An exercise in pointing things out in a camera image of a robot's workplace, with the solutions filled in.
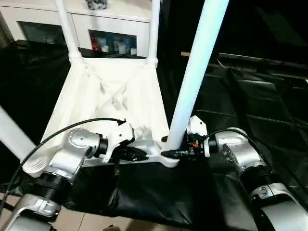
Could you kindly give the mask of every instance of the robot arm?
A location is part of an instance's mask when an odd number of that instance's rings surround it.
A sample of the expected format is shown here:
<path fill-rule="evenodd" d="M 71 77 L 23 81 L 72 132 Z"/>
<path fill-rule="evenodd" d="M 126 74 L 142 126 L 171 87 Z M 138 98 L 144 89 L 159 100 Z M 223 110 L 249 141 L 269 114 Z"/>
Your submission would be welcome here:
<path fill-rule="evenodd" d="M 256 220 L 261 226 L 260 229 L 308 230 L 307 211 L 245 137 L 227 131 L 217 134 L 216 141 L 218 149 L 234 159 L 241 182 L 256 210 Z"/>
<path fill-rule="evenodd" d="M 229 128 L 246 134 L 239 128 Z M 193 116 L 187 127 L 186 146 L 162 155 L 170 158 L 210 157 L 209 153 L 231 157 L 240 180 L 250 196 L 260 230 L 306 231 L 308 213 L 243 135 L 224 131 L 207 139 L 206 125 Z"/>
<path fill-rule="evenodd" d="M 17 202 L 2 231 L 54 230 L 50 223 L 56 220 L 85 158 L 102 155 L 102 161 L 108 162 L 116 147 L 133 140 L 129 123 L 118 126 L 107 139 L 82 128 L 69 131 L 62 148 L 37 178 L 30 194 Z"/>

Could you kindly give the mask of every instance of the white pole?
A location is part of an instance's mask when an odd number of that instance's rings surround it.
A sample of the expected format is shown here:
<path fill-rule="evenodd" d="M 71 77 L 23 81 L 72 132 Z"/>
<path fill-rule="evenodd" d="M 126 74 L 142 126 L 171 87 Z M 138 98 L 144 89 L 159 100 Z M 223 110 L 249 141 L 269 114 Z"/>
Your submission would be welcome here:
<path fill-rule="evenodd" d="M 18 127 L 12 118 L 0 106 L 0 141 L 22 161 L 35 148 L 30 138 Z M 33 156 L 24 165 L 28 174 L 36 173 L 46 166 L 47 157 Z"/>
<path fill-rule="evenodd" d="M 180 147 L 229 0 L 205 0 L 164 150 Z"/>
<path fill-rule="evenodd" d="M 157 65 L 157 41 L 159 26 L 160 0 L 152 0 L 152 17 L 150 23 L 150 40 L 148 62 Z"/>
<path fill-rule="evenodd" d="M 56 0 L 58 14 L 61 20 L 62 31 L 68 48 L 68 57 L 72 61 L 74 59 L 81 59 L 82 56 L 78 50 L 76 39 L 72 30 L 71 22 L 68 20 L 68 14 L 63 0 Z"/>

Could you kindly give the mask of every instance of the wrinkled black fabric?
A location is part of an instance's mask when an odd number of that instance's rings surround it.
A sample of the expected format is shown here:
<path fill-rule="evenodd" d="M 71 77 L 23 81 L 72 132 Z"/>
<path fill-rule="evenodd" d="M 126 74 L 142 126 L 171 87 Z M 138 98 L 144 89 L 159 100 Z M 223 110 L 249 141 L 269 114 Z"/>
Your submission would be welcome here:
<path fill-rule="evenodd" d="M 81 50 L 83 56 L 100 54 Z M 0 51 L 1 101 L 16 123 L 38 143 L 69 70 L 66 48 L 18 42 Z M 168 123 L 187 59 L 176 65 L 160 61 L 157 74 Z M 240 127 L 255 139 L 286 185 L 308 205 L 307 83 L 301 79 L 247 74 L 208 68 L 193 115 L 209 131 Z M 1 186 L 18 160 L 4 147 Z M 26 193 L 30 178 L 20 188 Z M 176 168 L 159 163 L 83 168 L 65 203 L 67 208 L 105 216 L 125 216 L 205 230 L 256 230 L 249 198 L 234 166 L 223 155 L 208 161 L 181 162 Z"/>

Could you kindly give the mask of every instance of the glass cabinet door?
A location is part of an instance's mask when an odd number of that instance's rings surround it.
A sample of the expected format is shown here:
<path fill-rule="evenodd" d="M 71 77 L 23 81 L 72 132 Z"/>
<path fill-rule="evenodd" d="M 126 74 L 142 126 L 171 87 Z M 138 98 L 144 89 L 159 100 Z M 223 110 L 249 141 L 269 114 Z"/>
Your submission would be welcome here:
<path fill-rule="evenodd" d="M 108 54 L 137 55 L 137 36 L 89 30 L 92 49 Z"/>
<path fill-rule="evenodd" d="M 42 23 L 30 23 L 18 21 L 18 24 L 26 38 L 33 42 L 65 45 L 62 28 L 59 25 Z"/>

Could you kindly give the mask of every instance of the tiled floor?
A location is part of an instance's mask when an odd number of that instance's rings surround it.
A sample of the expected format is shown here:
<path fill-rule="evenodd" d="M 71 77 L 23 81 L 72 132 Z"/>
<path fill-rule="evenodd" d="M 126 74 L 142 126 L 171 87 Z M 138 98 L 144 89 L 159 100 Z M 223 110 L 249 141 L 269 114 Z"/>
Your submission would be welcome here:
<path fill-rule="evenodd" d="M 7 202 L 14 205 L 18 199 L 19 197 L 9 196 Z M 9 215 L 10 212 L 5 209 L 0 218 L 0 229 Z M 121 231 L 188 231 L 142 220 L 124 217 L 110 218 L 89 213 L 80 213 L 64 207 L 62 207 L 57 221 L 53 224 L 57 231 L 102 231 L 110 225 L 119 227 Z"/>

